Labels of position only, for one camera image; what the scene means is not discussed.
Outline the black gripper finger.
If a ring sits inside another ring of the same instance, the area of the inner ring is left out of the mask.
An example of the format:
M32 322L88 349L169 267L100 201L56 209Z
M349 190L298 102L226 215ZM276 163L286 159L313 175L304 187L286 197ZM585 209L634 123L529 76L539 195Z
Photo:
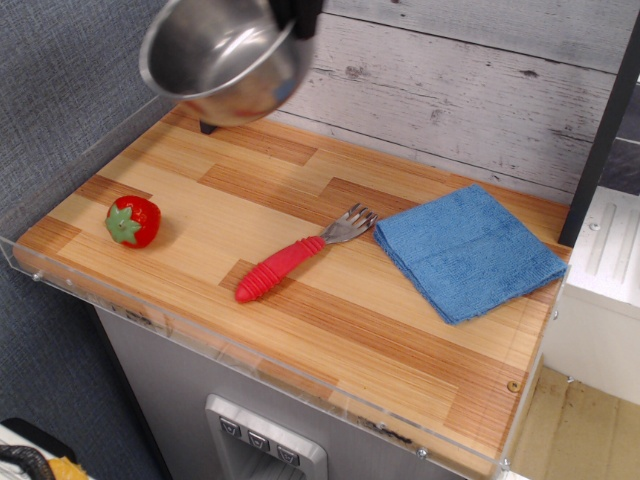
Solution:
M316 34L318 16L322 13L323 0L292 0L295 33L299 39L311 39Z

